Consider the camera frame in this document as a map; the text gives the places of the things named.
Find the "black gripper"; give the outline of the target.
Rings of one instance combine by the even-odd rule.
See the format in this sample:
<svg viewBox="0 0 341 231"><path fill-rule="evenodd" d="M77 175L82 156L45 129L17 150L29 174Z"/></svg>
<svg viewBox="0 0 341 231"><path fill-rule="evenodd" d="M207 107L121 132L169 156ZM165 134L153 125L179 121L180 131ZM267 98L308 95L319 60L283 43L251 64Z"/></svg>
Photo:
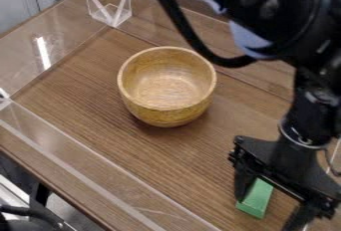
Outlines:
<svg viewBox="0 0 341 231"><path fill-rule="evenodd" d="M315 216L334 216L341 204L341 185L320 167L314 149L298 146L283 136L267 141L237 135L227 159L235 169L237 201L259 178L299 202L280 231L299 231Z"/></svg>

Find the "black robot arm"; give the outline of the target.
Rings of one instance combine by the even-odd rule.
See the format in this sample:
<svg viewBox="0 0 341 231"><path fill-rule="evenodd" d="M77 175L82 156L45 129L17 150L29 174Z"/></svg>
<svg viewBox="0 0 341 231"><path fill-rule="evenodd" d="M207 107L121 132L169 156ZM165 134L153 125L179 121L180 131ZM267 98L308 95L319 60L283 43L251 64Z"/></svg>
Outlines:
<svg viewBox="0 0 341 231"><path fill-rule="evenodd" d="M278 139L236 137L228 159L235 197L245 197L254 180L267 181L298 201L282 231L299 231L314 219L332 217L341 204L341 184L316 160L341 135L341 0L213 1L229 19L243 55L229 60L217 57L184 28L192 48L225 67L280 60L295 70L292 102L278 124Z"/></svg>

